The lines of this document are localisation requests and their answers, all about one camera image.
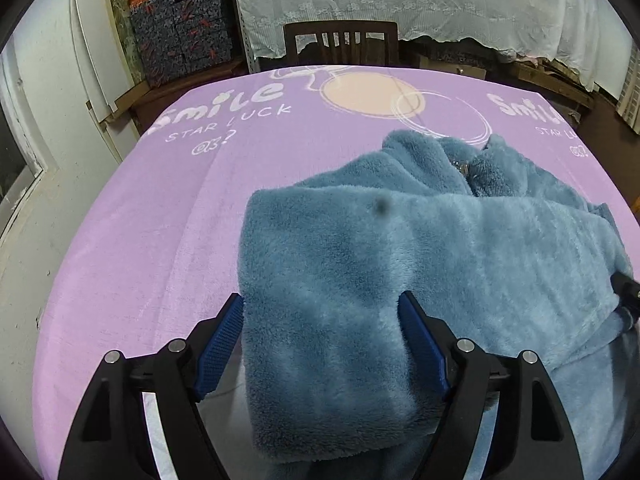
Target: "textured blue rubber pad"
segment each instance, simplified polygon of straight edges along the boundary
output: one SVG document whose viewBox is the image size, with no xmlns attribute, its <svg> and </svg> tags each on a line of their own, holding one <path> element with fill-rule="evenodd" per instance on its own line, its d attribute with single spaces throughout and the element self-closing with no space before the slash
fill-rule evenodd
<svg viewBox="0 0 640 480">
<path fill-rule="evenodd" d="M 220 377 L 225 371 L 231 352 L 242 332 L 243 307 L 244 300 L 242 296 L 238 296 L 218 325 L 204 352 L 200 355 L 198 379 L 194 386 L 194 392 L 199 397 L 198 400 L 204 399 L 207 394 L 218 387 Z"/>
<path fill-rule="evenodd" d="M 447 381 L 444 355 L 411 301 L 404 294 L 401 294 L 398 300 L 398 319 L 417 365 L 420 383 L 441 397 L 445 397 L 449 393 L 450 384 Z"/>
</svg>

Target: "purple tablecloth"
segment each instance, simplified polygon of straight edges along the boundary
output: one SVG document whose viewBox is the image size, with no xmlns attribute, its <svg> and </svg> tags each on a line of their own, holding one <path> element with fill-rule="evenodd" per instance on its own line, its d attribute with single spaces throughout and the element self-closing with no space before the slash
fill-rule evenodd
<svg viewBox="0 0 640 480">
<path fill-rule="evenodd" d="M 66 254 L 38 341 L 33 418 L 46 478 L 103 354 L 156 352 L 236 291 L 242 216 L 293 184 L 412 128 L 482 146 L 491 133 L 615 216 L 634 267 L 640 227 L 572 129 L 538 94 L 406 69 L 279 70 L 189 92 L 140 140 Z"/>
</svg>

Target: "blue cloth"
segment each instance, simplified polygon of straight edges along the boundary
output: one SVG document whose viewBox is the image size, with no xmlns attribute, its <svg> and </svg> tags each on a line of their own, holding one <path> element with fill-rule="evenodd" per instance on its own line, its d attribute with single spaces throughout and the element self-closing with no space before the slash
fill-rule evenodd
<svg viewBox="0 0 640 480">
<path fill-rule="evenodd" d="M 631 275 L 608 208 L 498 136 L 478 152 L 395 132 L 340 170 L 258 191 L 238 261 L 254 445 L 288 463 L 272 478 L 397 479 L 415 468 L 442 406 L 415 384 L 399 327 L 398 296 L 412 290 L 428 315 L 488 352 L 535 350 L 585 468 L 600 470 L 637 390 L 620 387 L 637 345 L 622 345 L 617 364 L 610 357 L 632 324 L 615 312 L 616 270 Z M 492 413 L 469 478 L 482 471 Z"/>
</svg>

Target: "brown floor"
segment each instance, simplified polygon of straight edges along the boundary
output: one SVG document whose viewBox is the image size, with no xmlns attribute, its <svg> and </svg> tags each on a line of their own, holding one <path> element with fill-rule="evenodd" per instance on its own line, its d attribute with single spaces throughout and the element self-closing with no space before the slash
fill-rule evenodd
<svg viewBox="0 0 640 480">
<path fill-rule="evenodd" d="M 596 106 L 582 119 L 577 133 L 632 206 L 640 198 L 640 136 L 600 94 L 596 95 Z"/>
</svg>

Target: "blue fleece fabric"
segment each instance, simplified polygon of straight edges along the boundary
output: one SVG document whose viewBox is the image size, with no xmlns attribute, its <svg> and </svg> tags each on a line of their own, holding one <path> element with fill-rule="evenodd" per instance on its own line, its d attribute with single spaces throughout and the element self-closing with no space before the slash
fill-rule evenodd
<svg viewBox="0 0 640 480">
<path fill-rule="evenodd" d="M 608 208 L 498 136 L 478 152 L 395 132 L 340 170 L 256 192 L 238 276 L 254 444 L 287 463 L 271 477 L 411 478 L 442 412 L 414 381 L 398 323 L 398 297 L 412 290 L 456 336 L 540 355 L 596 478 L 638 392 L 637 342 L 619 337 L 632 321 L 615 311 L 609 282 L 616 270 L 631 275 Z"/>
</svg>

